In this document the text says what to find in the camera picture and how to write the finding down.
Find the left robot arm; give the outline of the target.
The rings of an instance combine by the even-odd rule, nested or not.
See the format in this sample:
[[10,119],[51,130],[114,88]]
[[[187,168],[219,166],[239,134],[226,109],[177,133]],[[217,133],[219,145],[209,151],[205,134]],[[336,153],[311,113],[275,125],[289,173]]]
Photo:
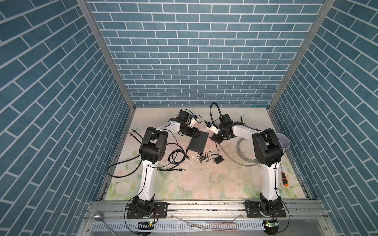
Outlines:
[[180,133],[189,137],[199,134],[195,124],[200,115],[193,114],[188,109],[181,109],[177,117],[168,120],[160,127],[147,128],[139,152],[141,155],[143,173],[139,193],[133,198],[133,204],[139,209],[149,213],[153,209],[155,197],[155,181],[160,161],[162,161],[169,134]]

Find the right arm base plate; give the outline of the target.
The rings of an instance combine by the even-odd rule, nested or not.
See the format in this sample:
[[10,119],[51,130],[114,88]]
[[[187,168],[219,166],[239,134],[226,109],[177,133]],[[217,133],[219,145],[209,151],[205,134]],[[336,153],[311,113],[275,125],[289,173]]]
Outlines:
[[285,218],[286,212],[281,200],[255,202],[247,200],[244,202],[248,218]]

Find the black network switch box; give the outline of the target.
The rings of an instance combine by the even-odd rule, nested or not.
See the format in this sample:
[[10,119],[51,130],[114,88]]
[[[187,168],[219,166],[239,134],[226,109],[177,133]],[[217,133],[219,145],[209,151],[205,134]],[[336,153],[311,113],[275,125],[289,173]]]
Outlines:
[[203,153],[209,137],[208,132],[197,131],[191,139],[188,150]]

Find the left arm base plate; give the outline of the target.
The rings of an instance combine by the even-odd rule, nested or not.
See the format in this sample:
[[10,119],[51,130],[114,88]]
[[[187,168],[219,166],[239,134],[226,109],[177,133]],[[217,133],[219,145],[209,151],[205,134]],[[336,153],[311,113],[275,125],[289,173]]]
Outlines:
[[147,204],[131,203],[127,210],[127,219],[143,219],[143,218],[166,218],[168,210],[167,202],[155,202]]

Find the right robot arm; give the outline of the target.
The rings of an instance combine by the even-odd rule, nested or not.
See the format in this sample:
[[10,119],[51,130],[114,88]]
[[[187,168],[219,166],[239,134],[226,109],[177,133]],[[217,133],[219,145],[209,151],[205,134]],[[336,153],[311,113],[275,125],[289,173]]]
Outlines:
[[262,192],[260,209],[264,214],[282,207],[278,194],[278,168],[284,154],[283,148],[274,130],[251,128],[242,122],[233,122],[228,114],[220,117],[220,123],[206,122],[206,128],[213,132],[212,140],[220,144],[234,137],[252,141],[255,157],[262,165]]

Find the black power adapter with cord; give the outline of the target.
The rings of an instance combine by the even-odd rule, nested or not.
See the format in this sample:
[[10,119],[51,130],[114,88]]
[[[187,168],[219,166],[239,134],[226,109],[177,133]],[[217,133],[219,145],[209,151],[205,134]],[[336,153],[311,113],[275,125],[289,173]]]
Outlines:
[[217,165],[219,165],[220,163],[224,161],[224,158],[220,155],[220,151],[218,149],[217,143],[215,143],[215,145],[216,145],[217,153],[206,151],[204,153],[197,154],[197,158],[200,163],[214,161]]

